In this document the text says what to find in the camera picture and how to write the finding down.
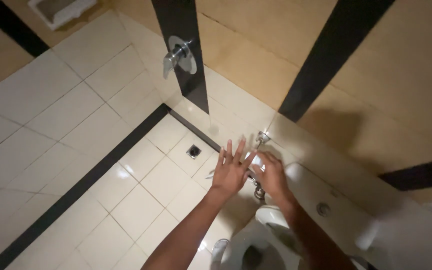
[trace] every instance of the right hand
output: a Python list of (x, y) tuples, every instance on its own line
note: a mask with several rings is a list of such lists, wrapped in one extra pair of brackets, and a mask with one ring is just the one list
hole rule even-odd
[(253, 165), (252, 168), (258, 176), (262, 188), (269, 193), (275, 201), (294, 198), (293, 193), (288, 187), (284, 166), (281, 160), (277, 159), (276, 156), (270, 152), (258, 151), (257, 156), (259, 156), (264, 164), (264, 171), (257, 165)]

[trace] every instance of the toilet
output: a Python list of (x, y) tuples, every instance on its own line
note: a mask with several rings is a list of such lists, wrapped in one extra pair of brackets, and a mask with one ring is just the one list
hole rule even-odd
[[(295, 188), (304, 187), (302, 177), (315, 177), (303, 166), (294, 163), (285, 169), (288, 185), (294, 194)], [(301, 246), (279, 208), (266, 194), (266, 205), (259, 207), (255, 217), (227, 243), (220, 265), (212, 267), (221, 270), (294, 270), (308, 269), (304, 265)], [(359, 270), (365, 267), (352, 260)]]

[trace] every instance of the black tile strip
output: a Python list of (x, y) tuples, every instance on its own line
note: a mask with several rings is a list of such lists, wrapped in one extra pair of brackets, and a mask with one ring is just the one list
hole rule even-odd
[(0, 0), (0, 29), (33, 57), (50, 47)]
[(196, 61), (196, 73), (191, 75), (180, 66), (176, 66), (174, 72), (183, 96), (209, 114), (195, 0), (152, 0), (152, 3), (167, 49), (169, 49), (168, 39), (171, 36), (180, 37), (187, 42), (191, 41), (189, 48)]
[(11, 264), (33, 241), (73, 205), (96, 181), (118, 162), (139, 140), (141, 140), (168, 113), (166, 104), (161, 104), (139, 126), (124, 138), (93, 169), (84, 175), (66, 194), (54, 203), (26, 231), (0, 254), (0, 270)]
[(279, 113), (294, 122), (298, 121), (393, 2), (339, 0), (289, 89)]
[(432, 162), (384, 173), (379, 178), (400, 191), (432, 187)]
[(201, 140), (211, 146), (211, 148), (214, 149), (216, 152), (219, 152), (219, 150), (221, 150), (221, 146), (219, 144), (217, 144), (201, 130), (191, 124), (188, 120), (184, 119), (184, 117), (178, 114), (175, 110), (171, 109), (169, 106), (167, 106), (167, 110), (169, 111), (169, 114), (171, 114), (174, 118), (176, 118), (176, 120), (181, 122), (181, 124), (186, 126), (191, 132), (196, 134), (197, 137), (199, 137)]

